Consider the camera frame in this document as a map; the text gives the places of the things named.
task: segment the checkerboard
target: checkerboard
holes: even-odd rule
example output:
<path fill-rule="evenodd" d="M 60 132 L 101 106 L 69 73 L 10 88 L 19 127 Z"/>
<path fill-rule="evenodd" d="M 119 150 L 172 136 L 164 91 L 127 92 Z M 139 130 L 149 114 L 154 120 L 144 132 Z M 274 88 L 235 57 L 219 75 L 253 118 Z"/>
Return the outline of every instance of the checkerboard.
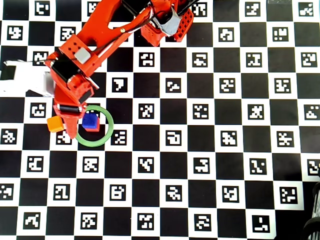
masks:
<path fill-rule="evenodd" d="M 47 58 L 97 3 L 0 0 L 1 62 Z M 319 1 L 192 11 L 182 42 L 137 31 L 92 76 L 88 103 L 115 123 L 103 146 L 50 133 L 52 98 L 1 94 L 1 240 L 298 239 L 319 180 Z M 121 7 L 109 27 L 132 19 Z M 48 71 L 29 65 L 26 81 Z"/>

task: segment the white square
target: white square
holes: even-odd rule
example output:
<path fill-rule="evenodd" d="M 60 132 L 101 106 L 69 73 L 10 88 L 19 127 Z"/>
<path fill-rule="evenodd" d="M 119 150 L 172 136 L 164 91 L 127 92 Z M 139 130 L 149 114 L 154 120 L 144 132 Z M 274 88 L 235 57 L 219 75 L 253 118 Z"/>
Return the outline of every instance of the white square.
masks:
<path fill-rule="evenodd" d="M 240 66 L 243 74 L 268 73 L 268 48 L 267 47 L 241 47 Z"/>
<path fill-rule="evenodd" d="M 272 153 L 244 152 L 243 170 L 246 181 L 272 181 L 274 179 Z"/>
<path fill-rule="evenodd" d="M 188 209 L 189 237 L 216 238 L 218 236 L 217 217 L 218 216 L 217 216 L 216 208 L 198 208 L 198 207 L 189 208 Z M 208 231 L 208 230 L 201 231 L 201 229 L 205 229 L 205 227 L 208 225 L 210 225 L 211 231 Z"/>
<path fill-rule="evenodd" d="M 302 6 L 299 8 L 299 4 L 312 3 L 312 6 Z M 292 1 L 293 21 L 299 23 L 319 23 L 319 1 L 318 0 L 299 0 Z"/>
<path fill-rule="evenodd" d="M 186 72 L 160 72 L 160 98 L 186 99 L 187 78 Z"/>
<path fill-rule="evenodd" d="M 287 48 L 296 46 L 295 23 L 293 21 L 267 21 L 267 46 L 271 48 Z"/>
<path fill-rule="evenodd" d="M 159 73 L 160 54 L 160 47 L 133 48 L 133 72 Z"/>
<path fill-rule="evenodd" d="M 18 207 L 20 195 L 20 178 L 18 177 L 3 177 L 0 178 L 0 207 Z"/>
<path fill-rule="evenodd" d="M 243 126 L 269 126 L 270 101 L 269 99 L 242 99 L 242 125 Z"/>
<path fill-rule="evenodd" d="M 298 99 L 299 126 L 320 126 L 320 99 Z"/>
<path fill-rule="evenodd" d="M 167 41 L 166 37 L 160 40 L 160 48 L 186 48 L 187 47 L 187 36 L 185 35 L 181 42 Z"/>
<path fill-rule="evenodd" d="M 160 152 L 187 152 L 187 125 L 160 125 Z"/>
<path fill-rule="evenodd" d="M 40 4 L 37 0 L 29 2 L 29 21 L 35 22 L 55 22 L 56 21 L 56 1 L 46 0 L 49 4 Z"/>
<path fill-rule="evenodd" d="M 267 4 L 265 0 L 240 0 L 239 21 L 242 23 L 263 23 L 267 21 Z"/>
<path fill-rule="evenodd" d="M 217 209 L 245 209 L 246 194 L 244 180 L 216 180 Z"/>
<path fill-rule="evenodd" d="M 28 46 L 29 21 L 2 20 L 2 46 Z"/>
<path fill-rule="evenodd" d="M 214 2 L 211 0 L 200 0 L 195 3 L 191 10 L 195 23 L 212 23 L 214 21 Z"/>
<path fill-rule="evenodd" d="M 50 151 L 23 150 L 21 154 L 21 172 L 23 179 L 49 178 Z"/>
<path fill-rule="evenodd" d="M 124 133 L 125 136 L 125 145 L 114 145 L 116 142 L 122 144 L 121 142 L 124 141 L 122 139 L 122 135 Z M 133 125 L 132 124 L 115 124 L 114 131 L 111 138 L 105 143 L 104 150 L 105 151 L 115 151 L 115 152 L 132 152 L 133 149 Z"/>
<path fill-rule="evenodd" d="M 213 23 L 213 46 L 215 48 L 240 48 L 240 23 Z"/>
<path fill-rule="evenodd" d="M 302 181 L 319 182 L 320 153 L 301 153 Z"/>
<path fill-rule="evenodd" d="M 299 154 L 301 152 L 299 126 L 273 125 L 273 126 L 270 126 L 270 134 L 271 134 L 271 150 L 273 153 Z"/>
<path fill-rule="evenodd" d="M 132 179 L 105 178 L 103 190 L 104 207 L 132 206 Z"/>
<path fill-rule="evenodd" d="M 52 117 L 53 100 L 51 97 L 26 97 L 24 99 L 25 124 L 47 124 Z"/>
<path fill-rule="evenodd" d="M 160 179 L 160 152 L 133 151 L 132 179 Z"/>
<path fill-rule="evenodd" d="M 259 218 L 259 226 L 253 226 L 253 216 L 268 216 L 269 224 L 264 224 L 263 219 Z M 274 239 L 276 231 L 276 211 L 272 209 L 246 209 L 246 237 L 251 239 Z"/>
<path fill-rule="evenodd" d="M 215 125 L 214 126 L 215 152 L 216 153 L 243 153 L 244 152 L 243 135 L 244 134 L 243 134 L 242 125 Z"/>
<path fill-rule="evenodd" d="M 67 134 L 66 130 L 63 130 L 61 132 L 50 133 L 50 151 L 77 151 L 77 150 L 78 150 L 78 141 L 75 138 L 70 139 L 70 136 Z"/>
<path fill-rule="evenodd" d="M 104 179 L 105 158 L 105 151 L 77 151 L 76 177 L 78 179 Z"/>
<path fill-rule="evenodd" d="M 188 180 L 160 179 L 160 207 L 188 208 Z"/>
<path fill-rule="evenodd" d="M 134 98 L 133 124 L 160 125 L 160 98 Z"/>
<path fill-rule="evenodd" d="M 27 226 L 35 226 L 39 229 L 24 229 L 24 215 L 25 213 L 36 213 L 34 214 L 35 220 L 28 218 Z M 45 236 L 47 226 L 47 207 L 46 206 L 19 206 L 18 217 L 16 226 L 17 236 Z"/>
<path fill-rule="evenodd" d="M 317 74 L 320 72 L 320 47 L 319 46 L 298 46 L 295 51 L 295 72 L 298 74 Z"/>
<path fill-rule="evenodd" d="M 81 21 L 56 21 L 54 25 L 54 46 L 61 47 L 73 34 L 77 35 L 81 29 Z"/>
<path fill-rule="evenodd" d="M 189 151 L 187 163 L 189 180 L 216 179 L 216 154 L 214 152 Z"/>
<path fill-rule="evenodd" d="M 187 47 L 186 61 L 188 73 L 214 73 L 214 49 L 212 47 Z"/>
<path fill-rule="evenodd" d="M 132 99 L 134 97 L 133 72 L 108 72 L 106 74 L 108 99 Z"/>
<path fill-rule="evenodd" d="M 74 214 L 75 236 L 102 236 L 104 234 L 103 206 L 76 206 Z"/>
<path fill-rule="evenodd" d="M 10 129 L 16 130 L 17 129 L 17 135 L 14 135 L 14 132 L 11 132 Z M 24 124 L 23 123 L 0 123 L 0 138 L 4 139 L 4 141 L 8 142 L 8 144 L 1 144 L 0 142 L 0 151 L 20 151 L 22 150 L 23 146 L 23 138 L 24 138 Z"/>
<path fill-rule="evenodd" d="M 188 98 L 188 125 L 215 125 L 215 100 L 213 98 Z"/>
<path fill-rule="evenodd" d="M 160 236 L 160 208 L 132 207 L 131 208 L 131 236 L 159 237 Z"/>
<path fill-rule="evenodd" d="M 291 204 L 288 199 L 287 192 L 280 194 L 280 188 L 294 188 L 296 194 L 297 204 Z M 274 196 L 274 209 L 275 210 L 304 210 L 304 192 L 302 181 L 273 181 L 273 196 Z M 282 198 L 286 198 L 286 203 L 282 202 Z"/>
<path fill-rule="evenodd" d="M 270 99 L 297 99 L 297 75 L 295 72 L 269 72 Z"/>
<path fill-rule="evenodd" d="M 215 99 L 241 99 L 241 73 L 215 72 L 213 91 Z"/>
<path fill-rule="evenodd" d="M 76 206 L 76 192 L 76 178 L 49 178 L 46 205 L 48 207 L 74 207 Z"/>

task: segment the black square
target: black square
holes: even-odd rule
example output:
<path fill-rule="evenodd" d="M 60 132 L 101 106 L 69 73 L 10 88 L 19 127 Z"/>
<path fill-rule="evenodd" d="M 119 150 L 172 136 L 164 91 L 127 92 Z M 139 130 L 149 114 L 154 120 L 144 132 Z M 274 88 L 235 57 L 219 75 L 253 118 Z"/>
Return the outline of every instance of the black square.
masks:
<path fill-rule="evenodd" d="M 213 1 L 214 22 L 239 22 L 239 1 Z"/>
<path fill-rule="evenodd" d="M 49 150 L 50 132 L 46 124 L 24 124 L 23 150 Z"/>
<path fill-rule="evenodd" d="M 18 129 L 2 128 L 1 129 L 1 145 L 17 145 Z"/>
<path fill-rule="evenodd" d="M 245 181 L 245 207 L 248 209 L 274 209 L 272 181 Z"/>
<path fill-rule="evenodd" d="M 189 208 L 216 208 L 216 181 L 188 181 Z"/>
<path fill-rule="evenodd" d="M 280 2 L 273 4 L 273 2 L 268 2 L 266 5 L 266 20 L 275 22 L 292 22 L 292 4 L 281 4 Z"/>
<path fill-rule="evenodd" d="M 270 127 L 243 126 L 243 150 L 250 153 L 271 153 Z"/>
<path fill-rule="evenodd" d="M 46 234 L 69 236 L 74 234 L 74 207 L 47 207 Z"/>
<path fill-rule="evenodd" d="M 270 73 L 294 73 L 296 71 L 294 47 L 269 47 L 268 63 Z"/>
<path fill-rule="evenodd" d="M 48 179 L 22 178 L 19 206 L 46 206 Z"/>
<path fill-rule="evenodd" d="M 267 73 L 241 74 L 241 91 L 244 99 L 268 99 L 269 83 Z"/>
<path fill-rule="evenodd" d="M 215 127 L 188 125 L 188 152 L 214 152 Z"/>
<path fill-rule="evenodd" d="M 302 153 L 320 153 L 320 127 L 300 126 L 300 141 Z"/>
<path fill-rule="evenodd" d="M 161 99 L 160 100 L 161 124 L 187 124 L 186 99 Z"/>
<path fill-rule="evenodd" d="M 108 109 L 115 124 L 132 124 L 132 98 L 108 98 L 106 109 Z"/>
<path fill-rule="evenodd" d="M 159 73 L 134 73 L 133 75 L 134 98 L 159 98 L 160 74 Z"/>
<path fill-rule="evenodd" d="M 103 206 L 104 180 L 103 179 L 77 179 L 76 206 Z"/>
<path fill-rule="evenodd" d="M 302 181 L 300 154 L 273 153 L 272 162 L 273 180 Z"/>
<path fill-rule="evenodd" d="M 50 21 L 49 22 L 48 21 L 30 21 L 28 45 L 54 46 L 55 45 L 55 23 Z"/>
<path fill-rule="evenodd" d="M 134 151 L 159 151 L 160 128 L 158 125 L 133 125 Z"/>
<path fill-rule="evenodd" d="M 29 20 L 29 0 L 4 0 L 3 20 Z"/>
<path fill-rule="evenodd" d="M 215 162 L 216 179 L 244 179 L 244 157 L 242 153 L 216 153 Z"/>
<path fill-rule="evenodd" d="M 160 236 L 188 236 L 187 208 L 161 208 L 160 216 Z"/>
<path fill-rule="evenodd" d="M 132 180 L 133 207 L 159 207 L 159 199 L 159 180 Z"/>
<path fill-rule="evenodd" d="M 194 230 L 202 232 L 211 232 L 211 214 L 195 214 Z"/>
<path fill-rule="evenodd" d="M 271 125 L 298 125 L 297 100 L 270 99 Z"/>
<path fill-rule="evenodd" d="M 134 49 L 132 47 L 119 47 L 108 58 L 108 61 L 107 61 L 108 72 L 133 72 L 133 70 L 134 70 Z"/>
<path fill-rule="evenodd" d="M 212 23 L 194 22 L 192 24 L 187 33 L 187 47 L 212 47 L 213 42 Z"/>
<path fill-rule="evenodd" d="M 320 74 L 319 73 L 297 73 L 297 91 L 299 99 L 320 99 Z"/>
<path fill-rule="evenodd" d="M 154 213 L 138 213 L 137 229 L 138 230 L 154 230 L 155 229 L 154 219 L 155 219 Z"/>
<path fill-rule="evenodd" d="M 24 108 L 23 97 L 0 97 L 0 123 L 23 123 Z"/>
<path fill-rule="evenodd" d="M 103 218 L 103 235 L 131 235 L 131 207 L 105 207 Z"/>
<path fill-rule="evenodd" d="M 295 22 L 294 35 L 296 47 L 320 46 L 320 29 L 316 22 Z"/>
<path fill-rule="evenodd" d="M 212 73 L 188 73 L 188 98 L 213 98 L 214 75 Z"/>
<path fill-rule="evenodd" d="M 23 213 L 23 229 L 24 230 L 39 230 L 41 221 L 40 212 L 24 212 Z"/>
<path fill-rule="evenodd" d="M 98 213 L 97 212 L 82 212 L 80 229 L 82 230 L 97 230 Z"/>
<path fill-rule="evenodd" d="M 16 235 L 18 207 L 0 207 L 0 234 Z"/>
<path fill-rule="evenodd" d="M 185 73 L 187 71 L 187 49 L 186 48 L 161 48 L 160 71 Z"/>
<path fill-rule="evenodd" d="M 219 237 L 247 237 L 245 209 L 217 209 L 217 219 Z"/>
<path fill-rule="evenodd" d="M 266 22 L 241 22 L 240 23 L 241 47 L 266 47 L 267 23 Z"/>
<path fill-rule="evenodd" d="M 160 153 L 160 178 L 187 179 L 188 164 L 186 152 Z"/>
<path fill-rule="evenodd" d="M 21 151 L 0 151 L 0 178 L 19 178 Z"/>
<path fill-rule="evenodd" d="M 182 185 L 165 185 L 166 202 L 182 202 Z"/>
<path fill-rule="evenodd" d="M 81 0 L 56 1 L 56 21 L 81 21 Z"/>
<path fill-rule="evenodd" d="M 75 178 L 76 172 L 76 151 L 50 151 L 50 178 Z"/>
<path fill-rule="evenodd" d="M 240 48 L 214 48 L 215 73 L 240 73 Z"/>
<path fill-rule="evenodd" d="M 132 153 L 127 151 L 105 152 L 105 177 L 131 178 Z"/>
<path fill-rule="evenodd" d="M 215 99 L 216 125 L 241 125 L 242 106 L 240 99 Z"/>

